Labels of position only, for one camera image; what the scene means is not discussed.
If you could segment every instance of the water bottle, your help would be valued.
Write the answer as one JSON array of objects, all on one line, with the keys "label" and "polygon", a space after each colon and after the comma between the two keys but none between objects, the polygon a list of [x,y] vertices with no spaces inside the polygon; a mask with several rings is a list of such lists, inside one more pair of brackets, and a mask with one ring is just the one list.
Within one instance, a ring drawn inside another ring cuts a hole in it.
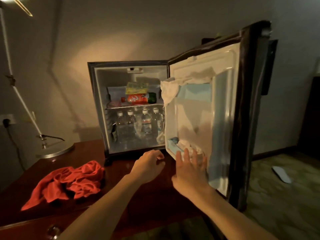
[{"label": "water bottle", "polygon": [[128,140],[127,122],[126,119],[123,117],[122,111],[118,111],[117,115],[118,118],[116,122],[116,129],[118,134],[118,141],[119,143],[126,143]]},{"label": "water bottle", "polygon": [[154,137],[157,137],[158,135],[160,135],[160,133],[163,130],[162,116],[159,113],[158,108],[153,108],[153,114],[152,114],[152,119],[151,119],[151,128],[152,128],[152,134]]},{"label": "water bottle", "polygon": [[128,141],[134,141],[135,137],[136,137],[136,130],[134,128],[134,124],[137,122],[136,117],[134,116],[134,112],[129,110],[128,111],[128,119],[127,119],[127,123],[128,123],[128,127],[127,127],[127,131],[128,131]]},{"label": "water bottle", "polygon": [[142,128],[141,128],[141,133],[142,136],[145,139],[149,139],[152,137],[152,130],[151,130],[151,117],[148,114],[148,109],[144,108],[142,111]]}]

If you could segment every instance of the fridge door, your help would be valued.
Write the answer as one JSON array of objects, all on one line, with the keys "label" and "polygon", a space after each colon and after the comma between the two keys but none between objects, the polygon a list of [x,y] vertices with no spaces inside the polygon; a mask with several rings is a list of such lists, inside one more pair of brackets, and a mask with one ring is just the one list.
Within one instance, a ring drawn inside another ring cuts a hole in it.
[{"label": "fridge door", "polygon": [[175,97],[165,108],[166,139],[199,146],[210,157],[209,184],[239,210],[246,206],[270,33],[270,22],[260,21],[169,60],[170,77],[212,77],[212,97]]},{"label": "fridge door", "polygon": [[[121,154],[126,151],[164,148],[164,144],[159,145],[156,139],[148,143],[131,141],[119,143],[116,133],[113,132],[117,113],[122,111],[126,117],[129,110],[134,114],[142,114],[144,107],[158,107],[162,111],[163,102],[160,93],[160,81],[168,78],[168,61],[119,61],[119,62],[88,62],[92,92],[98,113],[99,125],[105,145],[106,158],[110,155]],[[114,100],[120,103],[122,96],[125,96],[126,85],[128,82],[142,82],[149,84],[149,92],[155,89],[157,96],[156,104],[130,105],[121,103],[120,106],[109,106]]]}]

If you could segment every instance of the red towel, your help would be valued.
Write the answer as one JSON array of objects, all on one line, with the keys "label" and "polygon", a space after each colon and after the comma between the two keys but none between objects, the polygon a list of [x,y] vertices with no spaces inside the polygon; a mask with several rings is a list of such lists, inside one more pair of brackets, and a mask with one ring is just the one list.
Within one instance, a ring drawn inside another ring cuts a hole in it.
[{"label": "red towel", "polygon": [[63,183],[66,184],[67,190],[75,192],[75,199],[96,194],[100,191],[103,171],[104,168],[96,161],[90,161],[77,169],[66,167],[54,170],[38,183],[21,210],[27,210],[44,200],[50,203],[56,199],[69,199],[62,189]]}]

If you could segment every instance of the electrical cable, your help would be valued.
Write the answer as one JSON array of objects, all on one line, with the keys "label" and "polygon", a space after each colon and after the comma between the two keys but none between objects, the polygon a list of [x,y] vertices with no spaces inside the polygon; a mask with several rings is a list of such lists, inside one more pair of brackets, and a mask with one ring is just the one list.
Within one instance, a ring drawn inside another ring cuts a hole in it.
[{"label": "electrical cable", "polygon": [[25,167],[24,167],[23,164],[22,164],[22,159],[21,159],[21,155],[20,155],[20,149],[19,149],[18,145],[16,144],[16,142],[14,141],[14,139],[13,139],[11,133],[10,133],[10,129],[9,129],[10,120],[9,120],[9,119],[4,119],[4,120],[2,121],[2,123],[3,123],[4,127],[5,127],[6,130],[7,130],[7,133],[8,133],[8,136],[9,136],[9,139],[10,139],[11,143],[14,145],[14,147],[15,147],[15,149],[16,149],[16,151],[17,151],[17,156],[18,156],[19,164],[20,164],[22,170],[25,172],[26,169],[25,169]]}]

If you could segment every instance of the dark wood table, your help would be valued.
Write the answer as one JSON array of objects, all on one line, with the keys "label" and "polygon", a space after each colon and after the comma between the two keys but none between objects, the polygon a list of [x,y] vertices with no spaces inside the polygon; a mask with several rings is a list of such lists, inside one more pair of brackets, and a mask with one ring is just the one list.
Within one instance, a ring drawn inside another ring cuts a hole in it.
[{"label": "dark wood table", "polygon": [[[171,177],[175,174],[175,161],[166,151],[163,153],[165,168],[155,180],[142,185],[134,194],[114,231],[113,239],[202,214],[173,188]],[[130,153],[123,157],[126,158],[105,167],[105,185],[99,193],[78,200],[42,202],[21,211],[34,187],[51,171],[67,166],[77,168],[91,160],[103,165],[104,145],[102,140],[78,142],[75,149],[69,153],[40,159],[0,194],[0,239],[50,239],[48,229],[51,226],[65,230],[83,211],[131,171],[137,158],[130,158]]]}]

